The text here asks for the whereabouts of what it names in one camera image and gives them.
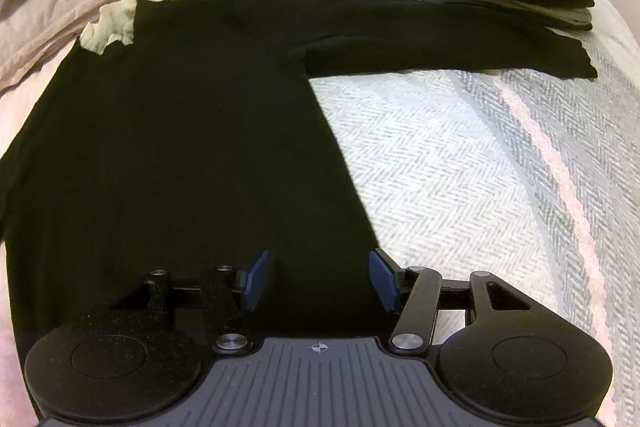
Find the black sweater with cream collar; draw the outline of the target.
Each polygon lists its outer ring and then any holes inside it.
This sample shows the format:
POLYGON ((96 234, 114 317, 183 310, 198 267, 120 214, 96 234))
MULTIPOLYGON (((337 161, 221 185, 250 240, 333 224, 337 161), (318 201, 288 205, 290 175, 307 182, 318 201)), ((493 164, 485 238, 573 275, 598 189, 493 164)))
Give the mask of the black sweater with cream collar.
POLYGON ((596 75, 578 40, 471 5, 139 1, 134 42, 75 46, 2 156, 18 353, 145 273, 261 254, 268 335, 378 335, 378 241, 310 80, 508 68, 596 75))

